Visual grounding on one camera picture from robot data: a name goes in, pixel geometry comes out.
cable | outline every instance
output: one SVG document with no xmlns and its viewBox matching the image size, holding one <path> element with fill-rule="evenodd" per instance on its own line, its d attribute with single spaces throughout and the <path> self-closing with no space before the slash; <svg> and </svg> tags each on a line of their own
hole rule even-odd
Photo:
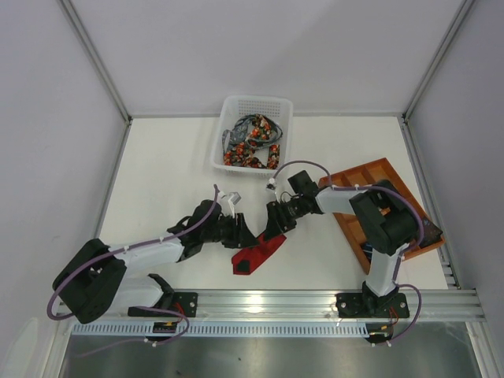
<svg viewBox="0 0 504 378">
<path fill-rule="evenodd" d="M 203 222 L 206 221 L 206 219 L 210 216 L 210 214 L 213 212 L 213 209 L 215 209 L 215 206 L 217 204 L 217 195 L 219 194 L 219 188 L 217 187 L 216 184 L 213 185 L 213 189 L 215 190 L 215 194 L 213 196 L 213 202 L 212 202 L 212 205 L 211 207 L 209 208 L 208 212 L 205 214 L 205 216 L 200 220 L 198 221 L 197 223 L 193 224 L 192 226 L 190 226 L 189 228 L 179 232 L 178 234 L 175 234 L 175 235 L 169 235 L 169 236 L 166 236 L 165 238 L 163 239 L 152 239 L 152 240 L 147 240 L 146 242 L 140 242 L 140 243 L 136 243 L 136 244 L 133 244 L 131 246 L 129 246 L 129 248 L 126 248 L 126 247 L 121 247 L 119 248 L 118 250 L 112 250 L 110 252 L 107 252 L 106 254 L 103 254 L 101 256 L 97 256 L 96 258 L 92 258 L 90 261 L 86 262 L 85 264 L 82 264 L 79 268 L 77 268 L 76 270 L 74 270 L 72 273 L 69 274 L 68 277 L 66 277 L 63 282 L 61 282 L 61 284 L 56 288 L 56 290 L 54 290 L 54 293 L 52 294 L 52 296 L 50 297 L 49 299 L 49 302 L 47 303 L 47 308 L 46 308 L 46 312 L 47 312 L 47 316 L 53 320 L 53 321 L 63 321 L 64 319 L 69 319 L 70 317 L 73 316 L 73 313 L 67 313 L 65 315 L 54 315 L 53 314 L 53 305 L 54 305 L 54 302 L 56 302 L 56 299 L 57 297 L 59 296 L 59 294 L 61 293 L 61 291 L 77 276 L 79 275 L 82 271 L 84 271 L 85 269 L 91 267 L 92 265 L 95 265 L 97 262 L 101 261 L 101 260 L 105 260 L 106 258 L 110 258 L 116 254 L 120 254 L 122 252 L 125 252 L 127 249 L 128 250 L 133 250 L 135 248 L 139 248 L 141 246 L 149 246 L 151 244 L 155 244 L 155 243 L 163 243 L 163 242 L 167 242 L 169 240 L 172 240 L 172 239 L 176 239 L 176 238 L 179 238 L 181 237 L 182 235 L 186 235 L 187 233 L 189 232 L 192 232 L 193 230 L 195 230 L 196 228 L 198 228 Z M 145 307 L 144 309 L 147 309 L 149 311 L 157 311 L 157 312 L 160 312 L 159 309 L 150 309 L 148 307 Z"/>
<path fill-rule="evenodd" d="M 191 322 L 189 321 L 189 319 L 183 313 L 177 313 L 176 311 L 171 311 L 169 309 L 151 309 L 150 307 L 144 307 L 144 306 L 139 306 L 139 307 L 137 307 L 137 309 L 143 309 L 143 310 L 152 311 L 152 312 L 155 312 L 155 313 L 167 313 L 168 315 L 174 315 L 174 316 L 177 316 L 177 317 L 181 317 L 186 322 L 185 328 L 180 333 L 178 333 L 177 335 L 174 335 L 174 336 L 170 336 L 169 339 L 166 339 L 166 340 L 163 340 L 163 341 L 153 341 L 151 343 L 152 347 L 156 347 L 158 345 L 165 345 L 165 344 L 174 342 L 175 340 L 177 340 L 180 337 L 182 337 L 185 333 L 187 333 L 187 331 L 189 330 L 189 326 L 191 325 Z M 116 343 L 112 343 L 112 344 L 105 345 L 105 346 L 102 346 L 100 348 L 94 349 L 94 350 L 92 350 L 90 352 L 86 352 L 86 353 L 82 353 L 82 354 L 77 354 L 75 357 L 77 357 L 77 358 L 89 357 L 92 354 L 96 354 L 98 352 L 102 352 L 104 350 L 108 350 L 110 348 L 114 348 L 114 347 L 117 347 L 118 345 L 122 345 L 122 344 L 126 344 L 126 343 L 148 343 L 148 340 L 147 339 L 139 339 L 139 338 L 123 339 L 123 340 L 120 340 L 120 341 L 118 341 Z"/>
<path fill-rule="evenodd" d="M 175 303 L 175 305 L 173 305 L 173 306 L 176 308 L 176 310 L 177 310 L 179 313 L 181 313 L 181 314 L 183 314 L 183 315 L 185 315 L 185 314 L 186 314 L 186 313 L 183 311 L 182 306 L 181 306 L 178 302 L 176 302 L 176 303 Z M 183 319 L 182 319 L 182 317 L 179 317 L 179 320 L 177 321 L 177 323 L 180 323 L 182 320 L 183 320 Z"/>
<path fill-rule="evenodd" d="M 291 198 L 295 197 L 294 195 L 292 195 L 288 191 L 283 191 L 282 194 L 280 195 L 280 201 L 283 201 L 282 198 L 284 197 L 284 195 L 289 195 Z"/>
<path fill-rule="evenodd" d="M 273 179 L 276 179 L 276 177 L 278 176 L 278 174 L 280 172 L 282 172 L 282 169 L 284 169 L 285 167 L 287 167 L 288 165 L 291 165 L 291 164 L 300 164 L 300 163 L 303 163 L 303 164 L 310 164 L 310 165 L 315 165 L 316 167 L 322 169 L 324 172 L 327 173 L 328 175 L 328 183 L 331 183 L 331 173 L 329 173 L 329 171 L 323 166 L 323 165 L 320 165 L 318 163 L 314 163 L 313 161 L 308 161 L 308 160 L 293 160 L 293 161 L 289 161 L 288 163 L 284 163 L 283 165 L 281 165 L 275 172 L 275 174 L 273 175 Z"/>
<path fill-rule="evenodd" d="M 391 315 L 391 326 L 394 327 L 399 322 L 399 315 L 397 314 L 397 311 L 395 311 L 394 307 L 391 307 L 388 310 L 388 312 Z M 395 317 L 395 321 L 393 323 L 392 323 L 392 316 Z"/>
<path fill-rule="evenodd" d="M 411 323 L 409 323 L 408 326 L 406 328 L 404 328 L 404 331 L 402 331 L 401 333 L 399 333 L 396 337 L 393 337 L 391 339 L 391 341 L 395 341 L 397 339 L 400 339 L 406 333 L 408 333 L 409 331 L 411 331 L 411 328 L 413 328 L 413 326 L 417 323 L 417 320 L 420 317 L 420 311 L 422 310 L 422 294 L 420 293 L 420 290 L 418 290 L 418 288 L 416 286 L 413 286 L 411 283 L 403 283 L 401 285 L 397 285 L 397 287 L 399 287 L 399 288 L 409 287 L 409 288 L 415 290 L 416 293 L 417 293 L 417 295 L 418 295 L 418 308 L 417 308 L 417 312 L 415 313 L 415 316 L 411 320 Z"/>
</svg>

wooden tray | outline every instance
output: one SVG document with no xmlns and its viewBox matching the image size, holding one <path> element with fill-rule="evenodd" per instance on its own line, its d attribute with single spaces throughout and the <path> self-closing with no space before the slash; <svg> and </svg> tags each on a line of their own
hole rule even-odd
<svg viewBox="0 0 504 378">
<path fill-rule="evenodd" d="M 399 177 L 398 173 L 394 170 L 394 168 L 392 168 L 391 163 L 385 157 L 383 159 L 372 161 L 370 163 L 359 165 L 358 167 L 347 169 L 346 171 L 331 175 L 332 183 L 341 187 L 350 187 L 354 186 L 355 184 L 370 185 L 371 183 L 376 183 L 377 181 L 382 179 L 391 181 L 391 183 L 398 190 L 399 194 L 402 195 L 407 201 L 409 201 L 411 205 L 413 205 L 415 210 L 418 212 L 418 215 L 420 215 L 420 218 L 427 217 L 425 211 L 421 208 L 420 204 L 413 197 L 408 187 L 401 180 L 401 177 Z M 327 177 L 322 177 L 318 182 L 319 187 L 327 184 Z M 366 242 L 366 237 L 356 216 L 334 213 L 334 217 L 343 230 L 343 234 L 345 234 L 346 238 L 348 239 L 348 243 L 350 243 L 350 246 L 352 247 L 352 250 L 354 251 L 359 263 L 361 264 L 362 269 L 366 274 L 368 274 L 369 269 L 371 268 L 371 263 L 369 262 L 368 258 L 365 256 L 365 253 L 361 248 L 361 244 Z M 443 244 L 444 238 L 441 235 L 441 240 L 437 243 L 431 244 L 430 246 L 427 246 L 425 248 L 417 247 L 414 250 L 406 252 L 405 258 L 406 260 L 414 258 L 419 254 L 434 250 L 435 248 L 438 248 Z"/>
</svg>

white wall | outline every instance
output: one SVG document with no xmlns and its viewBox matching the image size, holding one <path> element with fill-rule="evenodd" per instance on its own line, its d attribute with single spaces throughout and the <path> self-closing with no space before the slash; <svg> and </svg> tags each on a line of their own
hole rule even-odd
<svg viewBox="0 0 504 378">
<path fill-rule="evenodd" d="M 74 0 L 132 115 L 404 111 L 461 0 Z"/>
<path fill-rule="evenodd" d="M 0 2 L 0 56 L 1 363 L 31 317 L 45 353 L 52 281 L 93 236 L 124 124 L 56 1 Z"/>
<path fill-rule="evenodd" d="M 412 125 L 464 287 L 504 357 L 504 2 L 478 2 Z"/>
</svg>

metal frame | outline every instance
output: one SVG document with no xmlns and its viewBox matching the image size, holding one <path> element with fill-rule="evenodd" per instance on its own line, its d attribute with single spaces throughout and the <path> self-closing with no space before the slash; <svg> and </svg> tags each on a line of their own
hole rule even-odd
<svg viewBox="0 0 504 378">
<path fill-rule="evenodd" d="M 98 51 L 96 50 L 86 28 L 83 26 L 82 20 L 79 18 L 77 11 L 71 0 L 57 0 L 64 14 L 69 20 L 72 30 L 76 33 L 78 40 L 81 42 L 87 56 L 90 58 L 91 64 L 97 72 L 98 78 L 102 81 L 105 89 L 113 100 L 117 110 L 123 117 L 126 124 L 126 130 L 122 139 L 120 149 L 117 154 L 117 159 L 114 165 L 113 175 L 109 183 L 109 189 L 106 198 L 103 202 L 100 218 L 95 230 L 95 235 L 99 235 L 102 224 L 105 218 L 106 209 L 112 193 L 113 185 L 120 166 L 120 161 L 128 140 L 128 134 L 132 117 L 128 113 L 122 98 L 117 91 L 115 84 L 104 66 Z M 408 150 L 417 182 L 420 187 L 422 198 L 427 212 L 432 217 L 434 222 L 442 225 L 443 222 L 437 210 L 435 197 L 430 190 L 428 180 L 422 165 L 420 151 L 417 149 L 414 135 L 408 125 L 408 119 L 415 110 L 432 77 L 435 75 L 440 63 L 449 50 L 454 41 L 455 36 L 467 19 L 470 10 L 474 7 L 476 0 L 464 0 L 458 9 L 447 33 L 443 37 L 438 50 L 435 53 L 430 65 L 421 82 L 419 83 L 409 105 L 406 109 L 403 119 L 399 118 L 402 133 L 404 136 L 406 149 Z M 356 113 L 299 113 L 298 116 L 316 116 L 316 115 L 333 115 L 333 116 L 397 116 L 392 113 L 380 114 L 356 114 Z M 186 115 L 186 117 L 194 117 L 195 115 Z M 453 254 L 449 248 L 449 238 L 447 245 L 440 251 L 440 259 L 443 264 L 443 270 L 447 277 L 447 282 L 452 287 L 458 286 L 458 278 L 454 275 L 451 265 L 454 262 Z M 347 322 L 355 322 L 354 320 L 342 321 L 338 318 L 337 311 L 333 306 L 335 303 L 335 294 L 341 291 L 226 291 L 226 290 L 196 290 L 198 297 L 198 317 L 197 322 L 220 322 L 221 324 L 327 324 L 328 321 L 338 321 L 346 324 Z M 410 304 L 411 310 L 416 310 L 418 303 L 417 296 L 412 291 L 406 291 L 406 297 Z M 422 294 L 422 309 L 420 322 L 426 321 L 465 321 L 467 322 L 469 333 L 472 337 L 473 348 L 480 364 L 480 369 L 483 376 L 504 376 L 502 366 L 495 358 L 492 351 L 491 341 L 487 325 L 484 318 L 483 310 L 481 309 L 480 301 L 477 293 L 474 290 L 449 290 L 449 291 L 429 291 L 423 290 Z M 123 317 L 109 317 L 106 321 L 119 323 L 124 322 Z M 368 319 L 365 321 L 378 321 L 377 319 Z M 48 358 L 43 377 L 57 376 L 63 363 L 65 350 L 69 342 L 69 337 L 72 333 L 72 321 L 63 321 L 58 325 L 57 334 L 55 335 L 53 345 L 51 347 L 50 356 Z"/>
<path fill-rule="evenodd" d="M 409 161 L 413 167 L 413 172 L 415 178 L 417 179 L 417 184 L 420 189 L 420 195 L 424 202 L 425 212 L 430 216 L 430 218 L 438 226 L 443 229 L 445 240 L 447 241 L 439 249 L 439 259 L 443 266 L 443 271 L 445 272 L 445 279 L 447 280 L 448 287 L 460 288 L 460 281 L 457 276 L 458 268 L 456 259 L 454 259 L 454 254 L 451 252 L 450 235 L 446 232 L 446 227 L 444 227 L 443 219 L 440 216 L 439 207 L 437 206 L 437 201 L 435 200 L 434 192 L 431 185 L 429 184 L 427 174 L 425 172 L 423 158 L 421 152 L 417 147 L 417 143 L 412 133 L 412 130 L 408 123 L 404 121 L 404 118 L 398 119 L 401 127 L 402 137 L 404 138 L 404 143 L 406 144 L 406 150 L 408 151 Z"/>
<path fill-rule="evenodd" d="M 181 113 L 181 114 L 132 114 L 132 118 L 150 119 L 150 118 L 213 118 L 219 117 L 220 113 Z M 294 117 L 401 117 L 400 112 L 296 112 L 293 113 Z"/>
<path fill-rule="evenodd" d="M 115 84 L 112 81 L 112 77 L 109 71 L 103 64 L 103 61 L 100 58 L 95 45 L 91 41 L 91 37 L 87 33 L 87 30 L 84 27 L 79 14 L 77 14 L 75 6 L 70 0 L 57 0 L 57 2 L 63 10 L 63 14 L 69 21 L 72 30 L 77 36 L 77 39 L 80 41 L 82 47 L 84 48 L 86 55 L 89 57 L 89 60 L 93 65 L 98 78 L 103 83 L 105 90 L 107 91 L 114 105 L 119 111 L 120 116 L 123 118 L 126 124 L 129 124 L 132 118 L 130 117 L 128 110 L 126 109 L 126 106 L 124 105 L 124 102 L 119 95 Z"/>
<path fill-rule="evenodd" d="M 467 17 L 476 4 L 476 1 L 477 0 L 464 0 L 458 7 L 457 13 L 454 16 L 454 19 L 451 21 L 450 27 L 445 33 L 441 43 L 439 44 L 438 50 L 435 52 L 434 57 L 428 65 L 427 71 L 422 76 L 422 79 L 420 80 L 420 83 L 418 84 L 413 97 L 406 107 L 406 111 L 404 113 L 404 119 L 406 120 L 406 123 L 411 118 L 411 115 L 417 107 L 417 104 L 424 94 L 425 89 L 427 89 L 427 86 L 431 82 L 435 73 L 438 71 L 439 65 L 447 55 L 448 50 L 457 37 L 462 25 L 465 23 L 465 20 L 467 20 Z"/>
</svg>

white table surface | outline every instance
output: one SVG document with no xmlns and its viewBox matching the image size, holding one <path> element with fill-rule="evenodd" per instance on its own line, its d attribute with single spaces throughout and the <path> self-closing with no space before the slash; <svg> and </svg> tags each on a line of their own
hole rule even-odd
<svg viewBox="0 0 504 378">
<path fill-rule="evenodd" d="M 238 191 L 237 211 L 245 213 L 255 235 L 262 232 L 265 204 L 271 200 L 266 179 L 212 169 L 209 153 L 216 129 L 217 118 L 134 120 L 100 238 L 126 244 L 158 237 L 191 215 L 201 200 L 212 198 L 213 183 L 225 192 Z M 295 117 L 292 131 L 291 160 L 315 161 L 338 172 L 386 157 L 422 203 L 395 117 Z M 279 189 L 290 190 L 287 178 L 303 169 L 315 182 L 324 175 L 312 166 L 292 165 L 280 174 Z M 331 214 L 298 220 L 282 247 L 250 276 L 232 274 L 231 257 L 237 251 L 206 244 L 186 261 L 149 272 L 180 289 L 358 289 L 365 278 Z M 422 289 L 447 288 L 436 250 L 405 261 L 398 280 Z"/>
</svg>

